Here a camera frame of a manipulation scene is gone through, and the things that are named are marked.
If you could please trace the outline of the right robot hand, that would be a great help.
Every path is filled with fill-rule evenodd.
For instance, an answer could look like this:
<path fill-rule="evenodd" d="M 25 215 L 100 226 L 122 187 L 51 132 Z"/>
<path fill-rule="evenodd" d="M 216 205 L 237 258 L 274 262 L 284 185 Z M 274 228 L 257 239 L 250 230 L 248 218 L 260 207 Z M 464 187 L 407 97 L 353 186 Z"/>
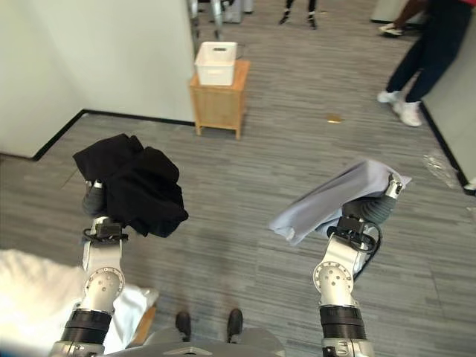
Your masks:
<path fill-rule="evenodd" d="M 365 196 L 346 203 L 342 208 L 343 216 L 381 225 L 396 207 L 397 199 L 403 188 L 402 182 L 393 174 L 388 177 L 388 186 L 380 196 Z"/>

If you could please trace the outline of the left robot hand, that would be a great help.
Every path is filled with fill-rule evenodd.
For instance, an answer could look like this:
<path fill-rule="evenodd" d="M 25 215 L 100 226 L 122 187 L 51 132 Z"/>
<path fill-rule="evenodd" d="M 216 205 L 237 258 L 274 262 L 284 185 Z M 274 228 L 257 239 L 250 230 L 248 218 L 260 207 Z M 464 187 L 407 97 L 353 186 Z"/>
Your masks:
<path fill-rule="evenodd" d="M 86 215 L 96 218 L 107 215 L 106 188 L 100 181 L 87 181 L 86 192 L 82 202 Z"/>

